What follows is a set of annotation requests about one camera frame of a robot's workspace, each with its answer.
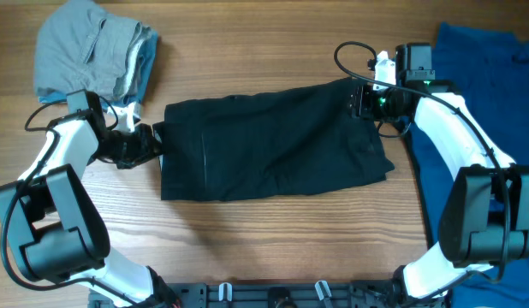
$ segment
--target folded black garment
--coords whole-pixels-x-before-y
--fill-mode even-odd
[[[385,180],[375,125],[351,117],[349,78],[320,86],[170,104],[162,200],[326,193]]]

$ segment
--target wood grain surface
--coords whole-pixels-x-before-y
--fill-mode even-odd
[[[332,54],[346,40],[392,52],[398,44],[434,42],[441,21],[529,39],[529,1],[104,2],[110,12],[160,34],[146,123],[161,121],[165,105],[189,98],[280,91],[344,77]],[[44,144],[42,133],[22,127],[39,106],[33,95],[36,34],[57,8],[13,3],[20,5],[0,5],[0,185],[15,180]],[[347,48],[341,57],[366,71],[365,50]],[[54,106],[34,124],[65,112]],[[166,281],[383,279],[426,250],[406,150],[398,139],[383,144],[395,165],[388,180],[313,197],[163,202],[157,162],[126,171],[94,163],[83,183],[112,245]],[[83,287],[24,290],[0,261],[0,307],[85,307],[86,297]]]

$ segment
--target blue cloth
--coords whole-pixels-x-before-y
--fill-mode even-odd
[[[490,138],[518,164],[529,164],[529,42],[443,23],[432,52],[437,80],[452,80],[470,113]],[[453,179],[428,136],[412,126],[406,137],[413,159],[430,244]],[[496,276],[497,269],[488,271]],[[473,277],[453,290],[453,307],[529,307],[529,258],[508,264],[493,285]]]
[[[148,80],[151,77],[152,64],[154,63],[154,58],[156,57],[156,46],[158,44],[158,33],[152,31],[151,37],[143,43],[139,51],[139,62],[141,63],[140,67],[140,79],[139,84],[137,85],[137,93],[134,95],[126,95],[121,100],[110,102],[112,105],[117,107],[123,107],[132,102],[137,104],[142,104],[143,97],[145,96],[146,87],[148,85]],[[50,103],[58,100],[67,99],[67,93],[62,92],[52,92],[47,96],[39,97],[40,103]],[[104,109],[107,109],[108,105],[105,102],[101,102]]]

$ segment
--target cable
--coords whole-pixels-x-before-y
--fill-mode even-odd
[[[28,185],[33,180],[34,176],[37,175],[40,172],[40,170],[45,166],[47,160],[50,158],[51,154],[56,149],[57,143],[58,143],[59,139],[61,138],[60,134],[56,130],[54,130],[52,128],[28,127],[28,125],[30,124],[31,120],[41,110],[51,106],[52,104],[59,104],[61,102],[62,101],[48,103],[48,104],[38,108],[37,110],[35,110],[28,117],[27,122],[25,123],[25,130],[27,130],[28,132],[35,132],[35,131],[45,130],[45,131],[48,131],[48,132],[52,132],[54,137],[53,137],[53,140],[51,142],[50,148],[48,148],[48,150],[42,156],[42,159],[40,159],[37,162],[36,168],[34,168],[34,170],[29,174],[29,176],[24,181],[22,181],[21,184],[17,187],[17,190],[16,190],[16,192],[14,194],[14,197],[11,199],[11,201],[9,203],[9,206],[8,206],[8,209],[6,210],[6,214],[4,216],[4,221],[3,221],[3,224],[2,224],[2,233],[0,235],[0,255],[2,257],[3,267],[5,268],[6,272],[8,273],[8,275],[11,278],[12,281],[14,281],[19,286],[27,288],[29,290],[33,290],[33,291],[50,291],[50,290],[57,290],[58,288],[61,288],[61,287],[67,287],[67,286],[70,286],[70,285],[73,285],[73,284],[79,283],[79,282],[87,282],[87,283],[90,283],[92,286],[101,287],[104,291],[106,291],[108,293],[111,293],[111,294],[115,295],[116,297],[127,301],[129,304],[131,304],[133,306],[140,307],[140,305],[138,305],[135,301],[133,301],[132,299],[127,297],[125,294],[119,293],[116,290],[112,289],[111,287],[108,287],[108,286],[104,285],[102,282],[96,281],[95,277],[93,277],[93,278],[78,278],[78,279],[73,279],[71,281],[60,282],[60,283],[57,283],[55,285],[50,285],[50,286],[33,285],[32,283],[29,283],[29,282],[26,282],[26,281],[22,280],[14,272],[14,269],[12,268],[11,262],[9,261],[8,250],[6,249],[7,248],[7,244],[8,244],[9,223],[11,221],[11,217],[13,215],[15,206],[17,205],[17,201],[20,199],[20,197],[22,195],[25,194],[25,192],[26,192],[26,190],[28,188]]]
[[[112,123],[112,125],[110,125],[109,127],[107,127],[108,130],[113,130],[117,125],[118,125],[118,114],[116,113],[116,110],[114,110],[114,107],[112,107],[112,104],[110,104],[109,100],[102,97],[102,96],[99,96],[99,98],[103,99],[103,101],[109,105],[109,107],[112,109],[112,113],[114,114],[114,117],[115,117],[115,121],[114,123]]]
[[[38,109],[36,109],[27,119],[27,121],[25,122],[25,130],[28,131],[28,132],[39,132],[39,131],[45,131],[47,130],[46,127],[34,127],[34,128],[30,128],[28,125],[31,123],[31,121],[33,120],[33,118],[38,114],[40,113],[40,111],[54,105],[54,104],[60,104],[60,103],[65,103],[66,100],[64,99],[61,99],[61,100],[57,100],[55,102],[51,102],[51,103],[46,103],[42,106],[40,106]]]
[[[504,233],[503,233],[503,237],[502,237],[502,255],[501,255],[500,263],[498,265],[498,275],[496,276],[496,278],[491,278],[488,275],[486,275],[486,274],[484,274],[484,273],[482,273],[480,271],[476,271],[476,270],[468,271],[467,273],[471,273],[471,275],[464,275],[463,277],[465,277],[465,280],[466,280],[466,279],[470,278],[472,275],[481,275],[487,281],[489,281],[491,283],[498,283],[502,279],[502,277],[504,276],[504,270],[506,268],[506,263],[508,262],[508,240],[509,240],[509,231],[510,231],[510,226],[511,226],[511,217],[510,217],[511,207],[510,207],[510,200],[508,198],[508,186],[507,186],[506,181],[504,179],[504,173],[502,172],[502,168],[501,168],[500,164],[498,163],[498,161],[495,158],[495,155],[493,153],[493,149],[489,147],[489,145],[487,144],[487,142],[485,141],[484,137],[481,135],[479,130],[461,112],[461,110],[459,108],[453,107],[451,104],[447,103],[446,101],[442,100],[441,98],[438,98],[438,97],[436,97],[434,95],[431,95],[429,93],[417,91],[417,90],[414,90],[414,89],[411,89],[411,88],[406,88],[404,86],[391,85],[391,84],[386,83],[386,82],[373,80],[373,79],[364,77],[364,76],[362,76],[360,74],[356,74],[356,73],[350,71],[349,69],[345,68],[341,64],[341,62],[339,61],[338,53],[339,53],[339,50],[342,47],[346,46],[346,45],[356,45],[356,46],[364,47],[364,48],[368,49],[375,57],[376,57],[376,54],[377,54],[375,52],[375,50],[371,46],[369,46],[367,44],[360,43],[360,42],[344,42],[344,43],[340,44],[335,49],[335,53],[333,55],[333,58],[335,60],[336,65],[344,73],[346,73],[349,76],[352,76],[352,77],[354,77],[356,79],[360,79],[360,80],[364,80],[364,81],[367,81],[367,82],[371,82],[373,84],[380,85],[380,86],[387,86],[387,87],[392,88],[392,89],[397,89],[397,90],[402,90],[402,91],[405,91],[405,92],[410,92],[412,94],[416,94],[416,95],[419,95],[419,96],[424,97],[424,98],[429,98],[429,99],[434,100],[437,103],[440,103],[441,105],[445,106],[449,110],[453,111],[456,115],[458,115],[470,127],[472,132],[478,138],[479,143],[484,147],[485,153],[486,153],[487,157],[489,157],[489,159],[491,160],[493,165],[495,166],[495,171],[498,174],[498,179],[499,179],[500,183],[502,183],[501,194],[502,194],[502,199],[503,199],[503,202],[504,202]]]
[[[381,134],[380,133],[380,130],[381,130],[381,126],[384,124],[383,121],[380,121],[378,123],[378,126],[377,126],[377,131],[378,131],[378,135],[383,137],[383,138],[400,138],[400,137],[403,137],[405,136],[405,134],[409,131],[409,128],[411,127],[411,122],[409,122],[409,124],[407,124],[407,126],[405,126],[405,128],[403,128],[403,132],[397,134],[397,135],[385,135],[385,134]]]

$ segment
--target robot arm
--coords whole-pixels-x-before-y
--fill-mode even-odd
[[[403,89],[377,85],[371,88],[365,84],[357,89],[351,103],[352,114],[367,120],[394,122],[400,116],[408,116],[431,139],[454,180],[440,222],[439,241],[419,260],[395,272],[392,283],[396,286],[387,292],[391,305],[444,296],[447,292],[438,291],[454,287],[469,273],[483,272],[499,264],[505,244],[508,260],[527,258],[529,166],[515,164],[512,157],[490,140],[452,83],[435,80],[428,44],[398,46],[395,62],[383,51],[375,64],[378,83],[424,92],[441,98],[451,107]],[[475,131],[457,113],[466,117]],[[502,176],[476,131],[491,149]],[[513,217],[509,230],[502,224],[505,217],[501,213],[489,211],[492,198],[502,200],[504,181],[509,186]]]
[[[67,104],[69,115],[50,123],[48,128],[55,132],[47,132],[44,148],[31,168],[18,181],[0,187],[3,221],[19,184],[55,146],[10,219],[8,241],[17,267],[29,281],[80,281],[118,307],[175,303],[173,291],[152,269],[110,247],[104,222],[80,182],[87,164],[95,159],[109,160],[119,169],[132,168],[161,154],[160,144],[146,124],[133,133],[107,129],[95,93],[71,93]],[[52,211],[58,213],[60,222],[38,229],[33,226]]]

